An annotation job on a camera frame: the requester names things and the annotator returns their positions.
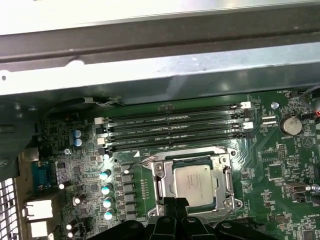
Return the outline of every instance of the green circuit board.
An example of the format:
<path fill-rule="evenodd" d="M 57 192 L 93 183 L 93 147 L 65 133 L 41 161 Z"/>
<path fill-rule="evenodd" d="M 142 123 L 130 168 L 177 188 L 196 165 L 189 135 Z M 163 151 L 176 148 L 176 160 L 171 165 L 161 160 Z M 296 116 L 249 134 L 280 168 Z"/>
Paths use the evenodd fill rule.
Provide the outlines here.
<path fill-rule="evenodd" d="M 248 102 L 248 108 L 240 107 Z M 40 155 L 52 163 L 58 184 L 73 183 L 66 188 L 69 205 L 62 210 L 62 235 L 67 239 L 65 226 L 73 218 L 89 219 L 87 238 L 126 219 L 146 224 L 148 212 L 156 205 L 156 192 L 152 171 L 138 163 L 161 152 L 219 146 L 237 152 L 231 159 L 233 188 L 243 206 L 229 219 L 249 217 L 277 239 L 317 239 L 320 206 L 311 196 L 319 193 L 306 191 L 299 201 L 286 187 L 290 182 L 320 184 L 314 173 L 319 166 L 316 122 L 303 114 L 309 112 L 299 98 L 291 97 L 289 90 L 279 90 L 84 111 L 44 122 L 46 138 Z M 103 122 L 95 124 L 96 118 Z M 302 124 L 297 133 L 287 127 L 293 135 L 285 134 L 282 126 L 289 118 Z M 213 127 L 212 119 L 223 128 Z M 252 127 L 239 129 L 244 122 Z M 96 128 L 110 129 L 110 133 L 97 134 Z M 75 146 L 75 130 L 81 131 L 81 146 Z M 104 147 L 97 142 L 101 139 L 105 139 Z M 102 149 L 111 153 L 109 157 L 101 154 Z M 130 186 L 126 186 L 134 192 L 134 209 L 129 210 L 121 208 L 120 197 L 125 194 L 121 167 L 126 164 L 135 164 L 130 169 Z M 100 173 L 106 169 L 111 175 L 101 180 Z M 104 218 L 106 196 L 101 189 L 106 183 L 113 186 L 107 195 L 114 200 L 111 220 Z M 85 201 L 73 206 L 73 196 L 82 193 Z M 207 219 L 215 222 L 221 217 Z"/>

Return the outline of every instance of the wire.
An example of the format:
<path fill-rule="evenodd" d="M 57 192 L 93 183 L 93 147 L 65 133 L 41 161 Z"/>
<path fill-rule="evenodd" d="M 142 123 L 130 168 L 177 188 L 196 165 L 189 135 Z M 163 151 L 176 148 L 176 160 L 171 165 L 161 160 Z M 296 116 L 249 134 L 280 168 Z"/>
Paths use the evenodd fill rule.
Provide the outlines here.
<path fill-rule="evenodd" d="M 299 100 L 302 103 L 302 105 L 304 105 L 307 109 L 309 109 L 310 111 L 314 112 L 317 117 L 320 117 L 320 111 L 316 110 L 313 106 L 311 106 L 306 100 L 305 100 L 305 96 L 312 93 L 315 90 L 320 89 L 320 84 L 313 86 L 311 88 L 309 88 L 308 90 L 306 90 L 300 97 Z"/>

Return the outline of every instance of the ventilation grille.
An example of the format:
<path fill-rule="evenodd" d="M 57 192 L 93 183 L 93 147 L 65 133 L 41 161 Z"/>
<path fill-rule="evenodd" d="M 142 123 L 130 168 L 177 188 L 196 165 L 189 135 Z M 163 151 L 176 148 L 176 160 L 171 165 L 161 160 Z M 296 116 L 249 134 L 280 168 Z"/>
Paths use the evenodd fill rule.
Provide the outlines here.
<path fill-rule="evenodd" d="M 19 239 L 16 194 L 12 178 L 0 182 L 0 239 Z"/>

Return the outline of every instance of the motherboard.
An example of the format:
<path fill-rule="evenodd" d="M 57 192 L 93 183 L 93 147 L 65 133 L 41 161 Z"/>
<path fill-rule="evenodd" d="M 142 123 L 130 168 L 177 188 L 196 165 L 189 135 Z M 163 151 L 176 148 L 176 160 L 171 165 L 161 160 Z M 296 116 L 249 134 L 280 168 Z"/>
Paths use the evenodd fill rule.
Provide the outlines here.
<path fill-rule="evenodd" d="M 210 223 L 226 217 L 277 239 L 313 240 L 316 124 L 292 90 L 59 114 L 41 126 L 34 173 L 44 177 L 34 188 L 65 191 L 62 239 L 90 238 L 126 220 L 148 224 L 164 214 L 163 198 L 175 197 Z"/>

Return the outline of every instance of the blue capacitor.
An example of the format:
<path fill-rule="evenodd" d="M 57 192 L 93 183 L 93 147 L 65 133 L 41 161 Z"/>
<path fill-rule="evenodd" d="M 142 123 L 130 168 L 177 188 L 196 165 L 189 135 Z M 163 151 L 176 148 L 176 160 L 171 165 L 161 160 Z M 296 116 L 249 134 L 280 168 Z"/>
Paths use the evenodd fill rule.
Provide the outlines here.
<path fill-rule="evenodd" d="M 111 204 L 113 203 L 113 199 L 111 197 L 107 197 L 104 201 L 103 201 L 103 206 L 108 209 L 111 207 Z"/>
<path fill-rule="evenodd" d="M 100 173 L 99 178 L 101 180 L 107 180 L 107 178 L 111 175 L 111 171 L 109 169 L 103 171 L 102 173 Z"/>
<path fill-rule="evenodd" d="M 74 140 L 74 145 L 76 147 L 80 147 L 82 145 L 82 140 L 80 138 L 77 138 Z"/>
<path fill-rule="evenodd" d="M 113 215 L 114 215 L 114 210 L 112 208 L 109 208 L 106 213 L 104 214 L 104 219 L 105 220 L 111 220 Z"/>
<path fill-rule="evenodd" d="M 102 189 L 101 189 L 101 193 L 103 195 L 108 195 L 110 193 L 110 191 L 112 190 L 112 186 L 110 183 L 106 184 Z"/>
<path fill-rule="evenodd" d="M 80 137 L 82 136 L 82 132 L 81 132 L 79 129 L 74 130 L 73 136 L 74 136 L 75 138 L 80 138 Z"/>

